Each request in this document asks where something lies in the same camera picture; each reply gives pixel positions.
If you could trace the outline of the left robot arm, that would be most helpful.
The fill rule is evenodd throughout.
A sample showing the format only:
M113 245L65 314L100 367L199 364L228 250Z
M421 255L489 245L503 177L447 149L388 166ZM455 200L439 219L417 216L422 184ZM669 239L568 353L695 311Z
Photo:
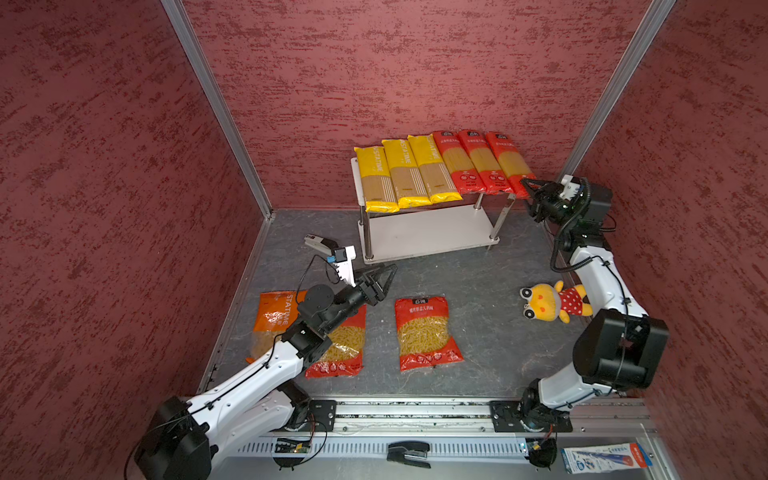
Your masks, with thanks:
M246 440L301 427L311 400L294 378L328 351L331 332L386 298L396 272L394 264L366 267L339 292L311 287L265 354L211 390L165 400L126 462L147 479L206 479Z

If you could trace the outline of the red spaghetti pack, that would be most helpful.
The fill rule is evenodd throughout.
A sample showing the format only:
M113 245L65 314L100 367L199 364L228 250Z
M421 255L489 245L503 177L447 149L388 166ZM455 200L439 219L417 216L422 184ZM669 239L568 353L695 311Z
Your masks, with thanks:
M432 137L458 193L485 193L485 184L458 137L450 131L435 131Z
M513 189L481 133L475 130L461 130L458 132L458 139L485 185L486 192L511 194Z

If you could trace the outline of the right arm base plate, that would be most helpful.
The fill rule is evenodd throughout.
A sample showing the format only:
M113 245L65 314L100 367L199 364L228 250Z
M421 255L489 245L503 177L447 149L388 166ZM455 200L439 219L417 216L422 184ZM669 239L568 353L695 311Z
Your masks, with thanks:
M536 404L527 408L522 401L490 401L490 418L496 433L572 433L570 414Z

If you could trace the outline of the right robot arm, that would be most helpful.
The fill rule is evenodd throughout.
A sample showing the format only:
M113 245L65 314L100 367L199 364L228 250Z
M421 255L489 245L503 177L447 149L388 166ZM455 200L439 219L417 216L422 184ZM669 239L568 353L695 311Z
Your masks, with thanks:
M518 407L522 426L542 431L565 419L579 403L650 386L669 339L665 322L651 317L630 293L606 238L613 193L584 177L559 182L524 178L527 211L537 223L552 224L550 269L573 274L577 283L524 287L528 319L588 324L576 340L571 362L533 381Z

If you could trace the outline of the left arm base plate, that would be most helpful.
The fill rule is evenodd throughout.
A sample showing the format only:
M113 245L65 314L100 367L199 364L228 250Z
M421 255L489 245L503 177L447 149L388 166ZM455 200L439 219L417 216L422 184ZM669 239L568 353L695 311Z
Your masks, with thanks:
M288 432L308 432L334 429L338 402L335 400L309 400L294 408L288 422L282 427Z

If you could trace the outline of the yellow spaghetti pack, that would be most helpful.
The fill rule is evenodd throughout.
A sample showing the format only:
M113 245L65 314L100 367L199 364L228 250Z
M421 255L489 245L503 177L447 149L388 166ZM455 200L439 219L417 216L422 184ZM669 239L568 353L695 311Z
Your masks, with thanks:
M382 141L400 209L431 205L415 156L407 140Z
M400 210L382 146L356 147L355 154L362 182L365 208L373 213Z
M462 200L432 135L409 135L407 141L432 204Z

